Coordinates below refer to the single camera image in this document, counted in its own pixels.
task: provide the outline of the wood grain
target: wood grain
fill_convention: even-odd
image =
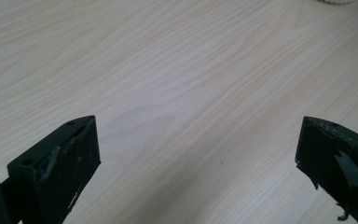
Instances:
[[[358,1],[0,0],[0,181],[91,114],[65,223],[337,223],[294,156],[303,116],[358,132]]]

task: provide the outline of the light wood surface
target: light wood surface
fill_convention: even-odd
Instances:
[[[358,1],[0,0],[0,181],[87,115],[64,223],[339,223],[294,157],[303,116],[358,132]]]

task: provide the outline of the screw hole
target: screw hole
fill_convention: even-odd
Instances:
[[[31,165],[32,163],[34,163],[34,160],[25,160],[22,162],[22,165]]]

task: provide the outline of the wooden table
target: wooden table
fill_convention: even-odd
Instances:
[[[358,1],[0,0],[0,181],[87,115],[64,223],[340,223],[295,152],[306,115],[358,132]]]

